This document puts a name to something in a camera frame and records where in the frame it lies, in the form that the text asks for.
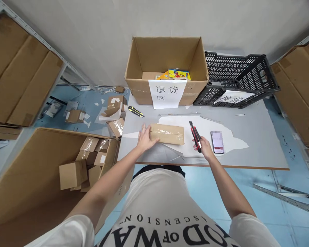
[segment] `person's right hand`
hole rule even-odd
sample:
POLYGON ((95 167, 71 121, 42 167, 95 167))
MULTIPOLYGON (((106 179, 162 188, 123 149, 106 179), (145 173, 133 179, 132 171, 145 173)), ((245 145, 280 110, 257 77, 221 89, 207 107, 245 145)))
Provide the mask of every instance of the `person's right hand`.
POLYGON ((207 141, 207 139, 203 136, 201 136, 200 144, 202 145, 202 153, 205 159, 209 162, 210 159, 215 157, 212 147, 210 146, 210 143, 207 141))

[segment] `small cardboard box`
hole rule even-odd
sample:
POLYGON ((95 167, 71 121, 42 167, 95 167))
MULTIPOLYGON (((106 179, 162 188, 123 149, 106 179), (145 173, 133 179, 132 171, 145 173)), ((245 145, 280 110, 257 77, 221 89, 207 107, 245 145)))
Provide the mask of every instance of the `small cardboard box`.
POLYGON ((86 165, 93 165, 96 159, 96 152, 80 150, 76 160, 86 160, 86 165))
POLYGON ((59 166, 59 178, 61 190, 81 185, 88 179, 86 160, 78 160, 59 166))
POLYGON ((152 123, 150 139, 156 138, 160 138, 162 143, 184 145, 184 127, 152 123))
POLYGON ((124 88, 124 87, 120 87, 120 86, 116 87, 116 92, 118 92, 118 93, 124 93, 124 91, 125 91, 125 88, 124 88))
POLYGON ((95 166, 103 166, 106 159, 106 150, 99 151, 94 162, 95 166))
POLYGON ((80 150, 94 152, 98 142, 99 142, 98 138, 87 137, 85 141, 83 142, 80 150))
POLYGON ((116 138, 121 137, 124 130, 124 120, 123 118, 120 118, 119 120, 108 122, 110 128, 112 129, 114 135, 116 138))
POLYGON ((148 76, 179 68, 189 71, 179 105, 192 105, 208 82, 208 70, 201 37, 133 37, 125 80, 139 105, 152 105, 148 76))
POLYGON ((68 123, 82 123, 86 112, 82 110, 69 110, 66 114, 65 121, 68 123))
POLYGON ((281 88, 275 95, 303 143, 309 147, 309 105, 278 63, 271 68, 281 88))

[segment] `phone screen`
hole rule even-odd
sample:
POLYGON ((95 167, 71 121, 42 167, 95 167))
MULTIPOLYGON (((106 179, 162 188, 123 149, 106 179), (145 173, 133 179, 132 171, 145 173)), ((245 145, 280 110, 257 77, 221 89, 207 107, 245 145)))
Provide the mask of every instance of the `phone screen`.
POLYGON ((213 152, 214 153, 224 153, 222 131, 213 130, 210 132, 210 134, 212 136, 213 152))

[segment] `open cardboard box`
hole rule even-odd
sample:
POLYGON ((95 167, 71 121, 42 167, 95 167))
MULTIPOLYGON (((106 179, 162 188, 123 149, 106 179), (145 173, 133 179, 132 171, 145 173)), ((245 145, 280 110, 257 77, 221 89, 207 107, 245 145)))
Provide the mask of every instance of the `open cardboard box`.
MULTIPOLYGON (((24 246, 60 224, 85 195, 60 190, 59 166, 73 162, 87 136, 110 139, 107 158, 116 162, 119 141, 89 133, 37 128, 0 178, 0 246, 24 246)), ((112 165, 105 168, 102 174, 112 165)), ((104 208, 95 228, 129 189, 133 170, 104 208)))
POLYGON ((192 105, 208 82, 202 38, 133 37, 125 79, 139 105, 153 105, 148 79, 176 68, 191 76, 179 105, 192 105))

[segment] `metal bar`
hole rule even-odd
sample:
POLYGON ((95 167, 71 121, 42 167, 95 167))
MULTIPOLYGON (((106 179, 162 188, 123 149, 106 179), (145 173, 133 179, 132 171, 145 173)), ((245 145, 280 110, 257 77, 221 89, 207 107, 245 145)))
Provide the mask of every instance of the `metal bar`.
POLYGON ((306 204, 306 203, 303 203, 303 202, 299 202, 299 201, 294 200, 294 199, 291 199, 291 198, 289 198, 289 197, 280 195, 280 194, 278 194, 277 192, 274 192, 274 191, 265 189, 265 188, 263 188, 263 187, 261 187, 261 186, 258 186, 258 185, 256 185, 256 184, 253 184, 253 187, 254 187, 255 189, 259 190, 259 191, 262 191, 262 192, 264 192, 264 193, 266 193, 266 194, 269 194, 269 195, 271 195, 271 196, 273 196, 273 197, 276 197, 276 198, 278 198, 278 199, 280 199, 280 200, 282 200, 282 201, 284 201, 284 202, 287 202, 287 203, 289 203, 289 204, 292 204, 292 205, 294 205, 294 206, 296 206, 296 207, 298 207, 298 208, 301 208, 301 209, 303 209, 303 210, 309 212, 309 204, 306 204))

